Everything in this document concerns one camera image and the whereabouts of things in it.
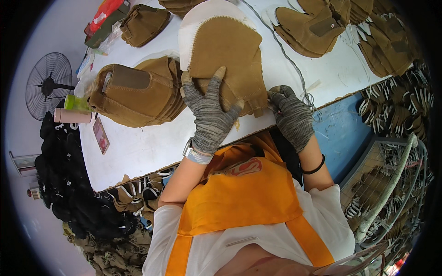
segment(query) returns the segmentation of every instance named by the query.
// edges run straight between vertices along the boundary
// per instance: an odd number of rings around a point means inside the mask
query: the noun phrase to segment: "gray knit glove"
[[[296,152],[301,152],[315,134],[312,112],[287,85],[271,88],[268,95],[270,101],[281,111],[274,113],[279,130]]]
[[[239,100],[228,112],[222,111],[219,87],[224,74],[225,67],[222,66],[210,80],[204,96],[196,90],[189,72],[183,72],[181,76],[181,96],[196,117],[192,145],[200,152],[215,153],[244,108],[244,100]]]

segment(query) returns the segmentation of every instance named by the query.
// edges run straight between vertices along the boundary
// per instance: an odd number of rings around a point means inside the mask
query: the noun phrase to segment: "orange apron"
[[[206,184],[199,184],[189,194],[166,276],[186,274],[193,236],[259,224],[286,223],[313,266],[334,262],[302,215],[292,175],[269,132],[251,137],[248,142],[217,151],[203,176]],[[253,157],[251,145],[263,149],[264,157]]]

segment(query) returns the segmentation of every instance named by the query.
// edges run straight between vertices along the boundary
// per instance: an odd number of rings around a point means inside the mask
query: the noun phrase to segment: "white wall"
[[[25,103],[26,82],[33,66],[51,52],[64,54],[72,67],[72,84],[77,83],[75,70],[80,65],[86,46],[83,32],[93,19],[102,0],[57,0],[36,26],[24,49],[11,85],[5,122],[5,152],[14,156],[41,153],[43,140],[39,136],[41,122],[28,112]],[[20,177],[6,156],[12,198],[19,219],[37,255],[52,275],[92,276],[95,270],[63,236],[61,221],[42,200],[26,195],[32,177]]]

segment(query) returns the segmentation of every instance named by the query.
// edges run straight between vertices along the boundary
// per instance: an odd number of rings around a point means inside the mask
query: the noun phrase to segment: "person's left hand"
[[[195,88],[189,72],[185,71],[181,76],[181,96],[196,117],[192,146],[207,154],[217,151],[244,108],[244,100],[239,100],[228,112],[221,109],[219,87],[224,74],[225,67],[221,66],[210,80],[204,96]]]

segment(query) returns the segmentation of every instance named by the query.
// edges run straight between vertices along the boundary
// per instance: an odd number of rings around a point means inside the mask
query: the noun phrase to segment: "green water bottle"
[[[86,97],[81,98],[74,95],[66,95],[65,109],[93,112],[88,105]]]

